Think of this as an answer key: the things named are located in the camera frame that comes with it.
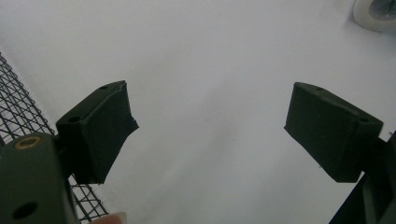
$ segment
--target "metal grid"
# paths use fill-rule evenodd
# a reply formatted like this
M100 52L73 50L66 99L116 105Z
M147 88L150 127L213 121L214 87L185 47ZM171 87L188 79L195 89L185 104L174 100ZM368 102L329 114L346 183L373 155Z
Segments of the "metal grid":
M0 52L0 149L15 138L36 132L55 135ZM78 185L73 176L69 181L82 224L108 214L91 186Z

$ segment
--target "black wire mesh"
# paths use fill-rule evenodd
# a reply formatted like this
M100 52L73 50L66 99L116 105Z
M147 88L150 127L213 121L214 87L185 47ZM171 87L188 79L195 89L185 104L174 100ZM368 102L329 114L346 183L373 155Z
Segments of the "black wire mesh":
M0 146L36 132L55 134L0 52ZM108 214L91 186L78 185L73 176L69 181L82 224Z

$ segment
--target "roll of tape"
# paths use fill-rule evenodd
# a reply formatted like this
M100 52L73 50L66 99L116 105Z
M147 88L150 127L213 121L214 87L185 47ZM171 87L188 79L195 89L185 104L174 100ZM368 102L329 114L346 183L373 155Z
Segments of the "roll of tape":
M357 0L353 17L362 27L373 31L396 29L396 6L392 0Z

